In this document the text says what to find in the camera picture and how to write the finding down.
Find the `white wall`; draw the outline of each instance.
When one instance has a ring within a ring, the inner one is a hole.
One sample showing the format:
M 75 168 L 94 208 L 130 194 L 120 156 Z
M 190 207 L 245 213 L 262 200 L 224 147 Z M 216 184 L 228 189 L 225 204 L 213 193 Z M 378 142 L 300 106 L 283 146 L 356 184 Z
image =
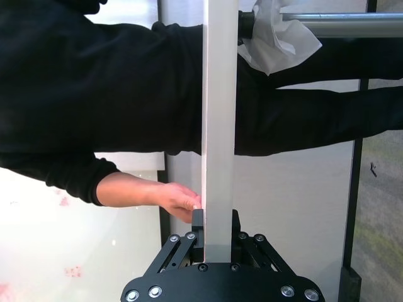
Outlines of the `white wall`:
M 251 10 L 255 1 L 240 1 Z M 203 1 L 162 0 L 164 22 L 203 23 Z M 362 12 L 365 0 L 314 0 L 287 11 Z M 321 82 L 306 89 L 354 91 L 358 81 Z M 328 302 L 338 298 L 353 144 L 265 158 L 236 157 L 234 208 L 242 229 L 263 233 L 294 271 L 315 281 Z M 201 158 L 183 152 L 168 160 L 169 180 L 201 191 Z M 172 221 L 173 233 L 190 229 Z

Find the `black sleeve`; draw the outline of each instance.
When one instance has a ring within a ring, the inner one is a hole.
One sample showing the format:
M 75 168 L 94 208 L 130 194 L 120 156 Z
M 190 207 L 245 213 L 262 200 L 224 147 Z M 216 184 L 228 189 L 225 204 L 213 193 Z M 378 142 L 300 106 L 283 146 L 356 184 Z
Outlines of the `black sleeve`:
M 119 172 L 116 165 L 94 154 L 0 154 L 0 167 L 64 189 L 71 196 L 101 206 L 96 197 L 98 183 Z

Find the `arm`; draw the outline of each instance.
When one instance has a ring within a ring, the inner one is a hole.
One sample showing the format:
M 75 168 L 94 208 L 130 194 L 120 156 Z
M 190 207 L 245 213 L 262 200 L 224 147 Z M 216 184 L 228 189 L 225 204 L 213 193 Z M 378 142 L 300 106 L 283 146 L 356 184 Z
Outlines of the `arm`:
M 180 184 L 163 184 L 122 173 L 94 154 L 0 154 L 0 167 L 98 206 L 161 206 L 184 222 L 201 208 L 201 197 Z

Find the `hand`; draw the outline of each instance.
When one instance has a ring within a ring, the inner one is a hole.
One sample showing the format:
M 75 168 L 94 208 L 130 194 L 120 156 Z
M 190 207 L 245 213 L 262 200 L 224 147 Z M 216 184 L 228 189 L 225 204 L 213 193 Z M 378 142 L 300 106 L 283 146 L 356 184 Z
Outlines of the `hand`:
M 202 208 L 202 197 L 175 182 L 162 184 L 155 192 L 157 205 L 185 223 L 191 223 L 192 212 Z

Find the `floor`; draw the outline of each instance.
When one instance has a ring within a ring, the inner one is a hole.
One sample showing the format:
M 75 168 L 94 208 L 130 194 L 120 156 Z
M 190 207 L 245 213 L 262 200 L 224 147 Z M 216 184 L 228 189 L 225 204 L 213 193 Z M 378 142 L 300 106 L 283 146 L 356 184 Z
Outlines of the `floor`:
M 378 11 L 402 12 L 401 0 L 379 0 Z M 370 88 L 403 81 L 370 81 Z M 363 278 L 361 302 L 403 301 L 403 131 L 363 142 L 352 267 Z

